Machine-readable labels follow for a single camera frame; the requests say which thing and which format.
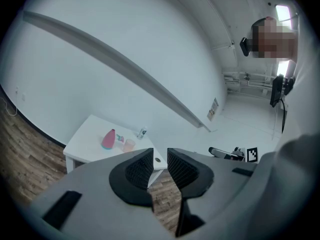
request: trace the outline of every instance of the white wall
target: white wall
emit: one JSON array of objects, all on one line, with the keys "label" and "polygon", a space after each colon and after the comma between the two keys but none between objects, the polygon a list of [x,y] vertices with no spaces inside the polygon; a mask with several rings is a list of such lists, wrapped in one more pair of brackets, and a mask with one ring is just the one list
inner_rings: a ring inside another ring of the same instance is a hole
[{"label": "white wall", "polygon": [[317,35],[302,13],[299,16],[298,58],[295,83],[285,97],[288,104],[286,127],[276,149],[301,135],[320,133],[320,45]]},{"label": "white wall", "polygon": [[25,9],[113,47],[213,127],[208,111],[215,98],[223,107],[226,97],[221,66],[208,37],[177,0],[29,0]]},{"label": "white wall", "polygon": [[[221,15],[222,19],[227,26],[230,33],[231,39],[235,43],[235,51],[237,61],[234,62],[234,55],[231,51],[227,49],[222,49],[216,51],[221,58],[223,68],[237,68],[237,63],[241,61],[250,60],[249,57],[245,57],[239,46],[241,39],[246,37],[250,31],[251,25],[262,18],[257,17],[257,14],[263,9],[262,2],[260,1],[260,6],[256,3],[250,3],[250,0],[210,0],[218,13]],[[247,70],[256,70],[254,66],[246,68]]]},{"label": "white wall", "polygon": [[[220,108],[224,105],[221,69],[201,29],[175,0],[30,0],[26,8],[117,49],[202,121],[208,120],[215,97]],[[64,144],[90,114],[134,131],[147,126],[163,156],[168,147],[187,148],[196,133],[112,68],[19,17],[1,50],[0,83],[6,94],[33,124]]]},{"label": "white wall", "polygon": [[230,94],[224,110],[216,120],[215,131],[198,129],[188,149],[200,154],[210,155],[209,147],[232,152],[235,147],[258,148],[259,158],[275,150],[281,137],[283,111],[278,110],[275,135],[272,140],[275,109],[269,100]]}]

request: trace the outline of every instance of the wooden floor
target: wooden floor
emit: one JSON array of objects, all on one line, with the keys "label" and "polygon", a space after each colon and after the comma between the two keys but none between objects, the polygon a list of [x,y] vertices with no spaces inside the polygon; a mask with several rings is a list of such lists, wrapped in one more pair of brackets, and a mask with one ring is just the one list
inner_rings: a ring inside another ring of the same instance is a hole
[{"label": "wooden floor", "polygon": [[[6,99],[1,91],[0,97]],[[15,110],[9,103],[8,106],[10,113],[14,114]],[[2,99],[0,173],[12,198],[22,205],[28,205],[67,173],[63,148],[42,136],[19,115],[9,116]],[[152,195],[155,216],[174,234],[178,224],[181,193],[168,170],[163,171],[148,192]]]}]

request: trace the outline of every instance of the ceiling light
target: ceiling light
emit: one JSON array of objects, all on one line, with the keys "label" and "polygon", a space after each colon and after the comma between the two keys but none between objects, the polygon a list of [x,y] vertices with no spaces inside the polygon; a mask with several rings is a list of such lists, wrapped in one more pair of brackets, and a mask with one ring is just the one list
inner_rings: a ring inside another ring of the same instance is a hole
[{"label": "ceiling light", "polygon": [[278,14],[278,19],[279,21],[283,21],[282,22],[282,25],[283,26],[287,26],[289,27],[290,29],[292,29],[291,27],[291,20],[287,20],[287,19],[290,19],[290,12],[289,12],[289,8],[287,6],[283,6],[283,5],[277,5],[275,7],[276,9],[276,12]]},{"label": "ceiling light", "polygon": [[283,75],[285,77],[286,73],[287,73],[288,66],[289,66],[289,60],[280,61],[279,65],[278,65],[278,71],[277,71],[276,75],[279,76],[281,74],[281,75]]}]

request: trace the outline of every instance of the person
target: person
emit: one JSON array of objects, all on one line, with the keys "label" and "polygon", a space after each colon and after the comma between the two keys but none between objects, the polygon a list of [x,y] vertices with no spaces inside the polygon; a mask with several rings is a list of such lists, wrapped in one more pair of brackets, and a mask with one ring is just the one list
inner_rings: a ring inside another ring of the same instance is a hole
[{"label": "person", "polygon": [[320,132],[320,45],[306,16],[298,16],[298,30],[281,26],[273,17],[257,20],[251,27],[251,50],[256,58],[291,60],[295,65],[293,89],[282,136],[275,148],[301,135]]},{"label": "person", "polygon": [[273,17],[252,24],[252,52],[257,58],[279,58],[297,63],[298,32],[281,26]]}]

